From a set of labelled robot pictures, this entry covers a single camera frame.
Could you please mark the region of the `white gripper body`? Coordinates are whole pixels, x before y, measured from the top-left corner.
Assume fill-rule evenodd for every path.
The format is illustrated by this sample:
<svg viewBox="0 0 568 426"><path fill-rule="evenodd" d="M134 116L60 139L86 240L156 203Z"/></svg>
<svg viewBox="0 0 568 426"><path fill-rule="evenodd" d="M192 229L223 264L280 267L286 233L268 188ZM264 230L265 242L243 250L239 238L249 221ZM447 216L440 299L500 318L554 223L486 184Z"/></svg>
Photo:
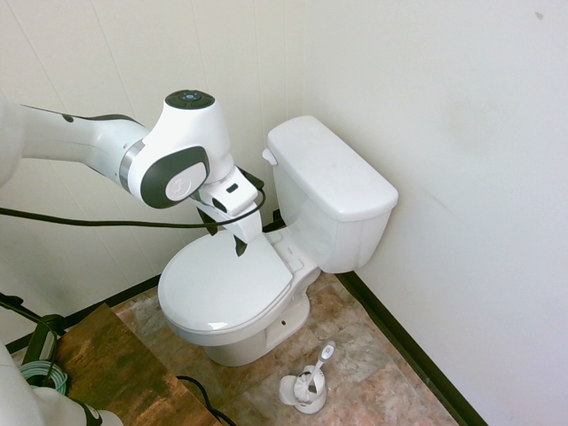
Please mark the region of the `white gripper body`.
<svg viewBox="0 0 568 426"><path fill-rule="evenodd" d="M234 166L224 179L204 186L204 214L217 223L239 217L240 220L224 228L244 243L250 243L262 233L260 212L254 212L258 194L259 190L245 173Z"/></svg>

